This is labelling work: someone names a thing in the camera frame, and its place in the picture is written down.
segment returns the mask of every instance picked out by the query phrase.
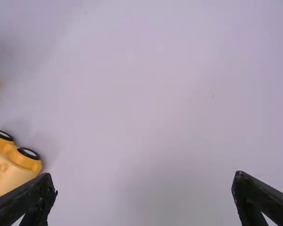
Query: toy wheel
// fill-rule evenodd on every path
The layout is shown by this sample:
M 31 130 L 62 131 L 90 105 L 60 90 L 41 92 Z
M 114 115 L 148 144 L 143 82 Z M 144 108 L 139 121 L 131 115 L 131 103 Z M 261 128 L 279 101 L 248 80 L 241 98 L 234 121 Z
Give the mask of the toy wheel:
M 8 133 L 6 133 L 2 130 L 0 130 L 0 138 L 7 140 L 7 141 L 14 141 L 14 138 L 10 134 L 8 134 Z
M 20 148 L 18 148 L 18 151 L 21 154 L 23 154 L 24 156 L 26 156 L 26 157 L 28 157 L 30 159 L 40 160 L 40 155 L 36 151 L 33 151 L 30 148 L 20 147 Z

